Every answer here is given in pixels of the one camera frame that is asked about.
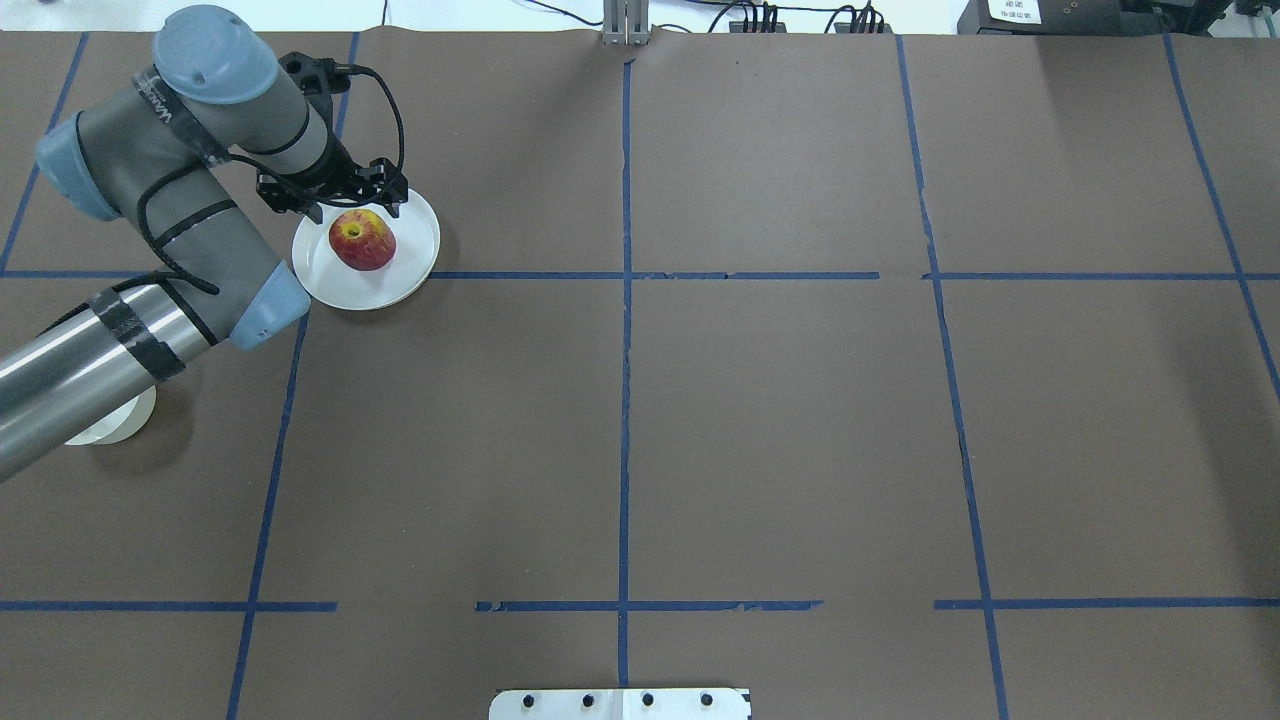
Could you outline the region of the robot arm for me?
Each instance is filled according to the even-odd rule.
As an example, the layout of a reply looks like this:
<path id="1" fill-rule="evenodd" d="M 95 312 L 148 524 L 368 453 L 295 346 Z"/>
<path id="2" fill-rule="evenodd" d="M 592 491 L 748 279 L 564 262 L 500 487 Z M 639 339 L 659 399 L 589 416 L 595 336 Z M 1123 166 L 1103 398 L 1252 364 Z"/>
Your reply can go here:
<path id="1" fill-rule="evenodd" d="M 131 86 L 37 143 L 36 167 L 74 208 L 123 219 L 160 265 L 68 311 L 3 361 L 3 478 L 10 479 L 224 341 L 259 347 L 301 319 L 308 292 L 214 174 L 241 161 L 260 199 L 314 223 L 323 209 L 410 199 L 403 160 L 356 163 L 332 95 L 374 70 L 278 56 L 234 12 L 170 14 Z"/>

